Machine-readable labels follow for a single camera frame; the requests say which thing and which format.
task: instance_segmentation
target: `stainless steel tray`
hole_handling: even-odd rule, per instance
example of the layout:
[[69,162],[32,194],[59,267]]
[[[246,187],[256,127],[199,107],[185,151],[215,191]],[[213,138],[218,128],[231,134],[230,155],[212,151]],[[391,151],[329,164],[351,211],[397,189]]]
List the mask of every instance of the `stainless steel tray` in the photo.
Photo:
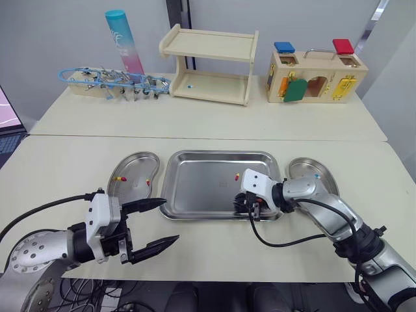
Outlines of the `stainless steel tray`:
[[305,157],[293,159],[288,165],[287,171],[291,179],[318,174],[326,190],[339,196],[338,186],[331,172],[314,159]]
[[[120,204],[150,197],[159,165],[159,158],[148,151],[127,156],[111,174],[107,194],[118,197]],[[115,181],[115,177],[126,177],[127,181]]]
[[[276,160],[262,151],[179,151],[170,157],[164,177],[161,212],[170,219],[244,220],[233,201],[242,175],[251,168],[280,180]],[[275,213],[265,220],[275,220]]]

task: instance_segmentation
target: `floor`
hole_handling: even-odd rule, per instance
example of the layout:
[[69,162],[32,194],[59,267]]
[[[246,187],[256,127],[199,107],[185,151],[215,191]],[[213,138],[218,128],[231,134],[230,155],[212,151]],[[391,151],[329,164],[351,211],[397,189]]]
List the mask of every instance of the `floor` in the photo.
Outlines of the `floor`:
[[[248,312],[246,307],[246,288],[249,283],[232,283],[232,282],[194,282],[198,289],[199,306],[198,312]],[[163,312],[177,282],[174,281],[124,281],[119,285],[123,289],[122,298],[119,305],[131,301],[140,301],[148,304],[155,312]],[[304,312],[367,312],[368,309],[361,304],[353,302],[345,291],[342,283],[274,283],[280,290],[286,302],[293,310]],[[63,281],[63,293],[69,291],[69,280]],[[74,309],[71,304],[62,308],[57,308],[62,302],[59,290],[54,293],[53,300],[48,311],[69,312],[69,311],[93,311],[91,307],[79,307]],[[115,308],[100,309],[101,300],[97,305],[97,312],[110,312]],[[149,312],[151,310],[140,307],[140,312]]]

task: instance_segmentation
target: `two-tier wooden shelf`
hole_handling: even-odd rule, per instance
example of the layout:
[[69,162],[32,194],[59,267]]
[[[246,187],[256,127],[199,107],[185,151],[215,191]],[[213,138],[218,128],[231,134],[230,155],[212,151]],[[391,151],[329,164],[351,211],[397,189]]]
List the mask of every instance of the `two-tier wooden shelf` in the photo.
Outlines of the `two-tier wooden shelf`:
[[[182,29],[176,24],[159,44],[162,56],[176,56],[176,75],[170,84],[170,94],[247,105],[258,36],[258,31],[255,34],[199,31]],[[185,66],[185,56],[246,62],[250,65],[249,74],[190,70]]]

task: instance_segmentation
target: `gray wall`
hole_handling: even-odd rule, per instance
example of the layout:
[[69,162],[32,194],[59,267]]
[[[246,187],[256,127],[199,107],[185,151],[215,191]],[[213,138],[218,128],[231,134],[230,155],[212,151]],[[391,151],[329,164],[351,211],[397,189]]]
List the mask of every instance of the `gray wall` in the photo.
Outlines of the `gray wall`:
[[173,59],[159,57],[165,0],[0,1],[0,84],[23,119],[39,120],[65,89],[59,70],[124,68],[104,16],[116,8],[127,12],[144,70],[173,72]]
[[[297,51],[333,49],[332,39],[356,45],[379,0],[190,0],[195,29],[253,34],[259,31],[254,72],[266,75],[276,41]],[[197,67],[225,73],[247,73],[247,64],[197,59]]]
[[416,181],[415,59],[416,25],[413,20],[413,27],[396,47],[392,57],[364,95],[363,102]]

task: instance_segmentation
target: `table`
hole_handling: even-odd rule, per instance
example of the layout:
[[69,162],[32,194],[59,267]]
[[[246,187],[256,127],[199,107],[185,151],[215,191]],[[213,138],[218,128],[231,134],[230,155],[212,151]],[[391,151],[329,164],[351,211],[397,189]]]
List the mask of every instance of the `table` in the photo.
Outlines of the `table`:
[[[341,196],[371,227],[386,225],[385,238],[416,266],[415,183],[385,142],[310,142],[265,140],[191,140],[30,136],[0,171],[0,228],[41,204],[106,188],[116,165],[137,151],[152,151],[161,160],[153,196],[161,192],[169,157],[179,150],[257,150],[272,154],[285,175],[295,157],[324,163],[334,175]],[[0,268],[14,243],[42,228],[66,229],[84,221],[88,203],[67,203],[19,223],[0,244]],[[161,237],[181,237],[162,254],[132,267],[119,257],[105,264],[84,264],[66,276],[125,280],[192,281],[352,281],[353,271],[338,258],[327,239],[290,248],[262,245],[245,221],[173,221],[157,209],[129,217],[135,249]],[[319,232],[304,215],[293,213],[258,224],[272,242],[287,242]]]
[[247,107],[161,94],[126,101],[76,96],[67,88],[32,135],[386,141],[356,94],[349,103],[269,103],[253,76]]

